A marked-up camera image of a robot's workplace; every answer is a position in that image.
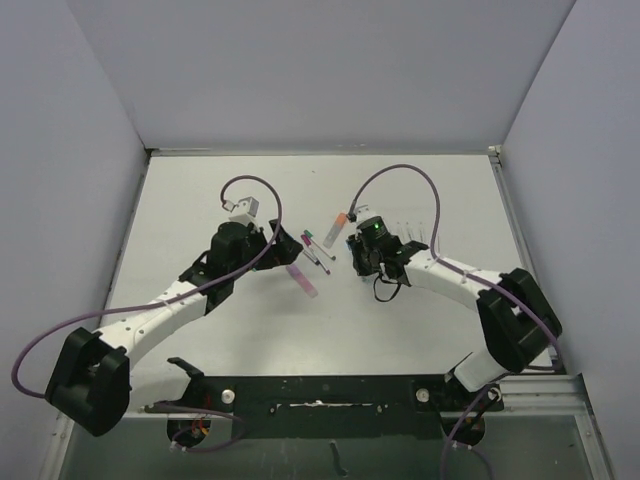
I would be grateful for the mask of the green cap marker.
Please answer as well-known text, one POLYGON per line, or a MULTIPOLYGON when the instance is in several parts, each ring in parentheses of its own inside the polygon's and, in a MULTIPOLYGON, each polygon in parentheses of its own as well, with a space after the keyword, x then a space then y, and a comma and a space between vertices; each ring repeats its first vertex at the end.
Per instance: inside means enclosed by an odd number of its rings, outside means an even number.
POLYGON ((318 240, 315 239, 315 236, 309 231, 309 230, 304 230, 304 235, 309 239, 309 241, 311 242, 312 245, 314 245, 319 251, 321 251, 328 259, 332 260, 332 261, 336 261, 337 257, 335 255, 332 255, 329 250, 327 249, 327 247, 322 246, 318 240))

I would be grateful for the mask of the orange cap pen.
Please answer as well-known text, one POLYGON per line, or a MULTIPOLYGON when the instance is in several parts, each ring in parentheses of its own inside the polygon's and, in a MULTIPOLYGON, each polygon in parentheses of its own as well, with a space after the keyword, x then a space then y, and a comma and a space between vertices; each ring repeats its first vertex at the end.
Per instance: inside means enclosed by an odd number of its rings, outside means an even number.
POLYGON ((407 234, 407 237, 408 237, 409 241, 412 241, 414 239, 413 238, 413 232, 412 232, 412 229, 411 229, 411 225, 408 222, 406 222, 405 228, 406 228, 406 234, 407 234))

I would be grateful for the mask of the orange cap highlighter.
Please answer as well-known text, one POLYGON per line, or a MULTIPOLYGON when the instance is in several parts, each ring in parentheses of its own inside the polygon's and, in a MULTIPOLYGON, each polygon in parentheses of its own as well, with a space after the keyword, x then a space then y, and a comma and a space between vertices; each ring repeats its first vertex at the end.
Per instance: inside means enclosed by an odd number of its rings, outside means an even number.
POLYGON ((341 212, 337 215, 327 235, 325 236, 322 245, 326 248, 331 248, 342 232, 345 224, 347 223, 347 215, 341 212))

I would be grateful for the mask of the teal cap pen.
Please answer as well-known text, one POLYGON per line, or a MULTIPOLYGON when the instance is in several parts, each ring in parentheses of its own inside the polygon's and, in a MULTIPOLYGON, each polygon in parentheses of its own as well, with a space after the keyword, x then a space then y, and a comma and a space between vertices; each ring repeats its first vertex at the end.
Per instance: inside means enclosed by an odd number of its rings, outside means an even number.
POLYGON ((402 241, 402 243, 404 243, 405 242, 405 230, 404 230, 404 227, 401 224, 401 222, 396 222, 396 225, 397 225, 398 236, 399 236, 400 240, 402 241))

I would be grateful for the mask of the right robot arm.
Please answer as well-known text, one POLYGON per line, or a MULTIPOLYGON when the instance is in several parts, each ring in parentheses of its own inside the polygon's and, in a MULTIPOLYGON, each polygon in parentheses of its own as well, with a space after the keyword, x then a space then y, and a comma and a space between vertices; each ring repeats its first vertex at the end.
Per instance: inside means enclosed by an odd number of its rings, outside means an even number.
POLYGON ((476 269, 438 257, 419 241, 402 242, 375 213, 364 210, 352 218, 356 230, 347 245, 359 276, 398 288, 421 288, 478 314, 484 345, 451 370, 445 395, 452 406, 469 408, 480 398, 481 388, 529 368, 561 335, 557 315, 528 271, 476 269))

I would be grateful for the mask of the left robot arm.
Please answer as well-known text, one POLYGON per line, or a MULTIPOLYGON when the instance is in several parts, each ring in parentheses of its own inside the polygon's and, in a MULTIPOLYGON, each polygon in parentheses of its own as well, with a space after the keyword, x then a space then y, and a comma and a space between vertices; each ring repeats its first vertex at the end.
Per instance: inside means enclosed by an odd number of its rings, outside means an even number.
POLYGON ((132 404, 131 371, 144 356, 221 305, 246 271, 297 260, 302 244, 276 221, 269 225, 272 241, 253 223, 221 224, 209 249, 138 314, 95 331, 80 327, 70 333, 45 389, 46 402, 94 436, 113 429, 132 404))

